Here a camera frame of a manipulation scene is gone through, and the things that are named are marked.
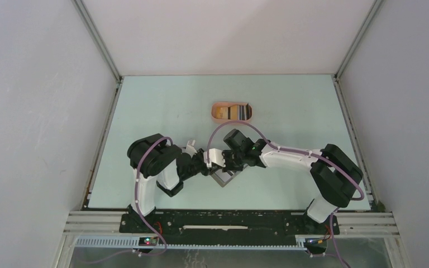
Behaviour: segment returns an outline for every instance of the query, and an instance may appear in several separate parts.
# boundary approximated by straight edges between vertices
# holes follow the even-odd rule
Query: plastic container
[[[228,122],[228,121],[237,121],[236,119],[218,119],[218,118],[215,118],[217,107],[230,107],[233,105],[247,105],[247,102],[216,102],[211,107],[211,119],[213,119],[213,121],[217,124],[223,124],[223,123]],[[252,113],[252,106],[250,104],[249,104],[249,112],[251,113],[251,117],[247,120],[242,120],[242,121],[247,122],[247,123],[251,122],[253,113]]]

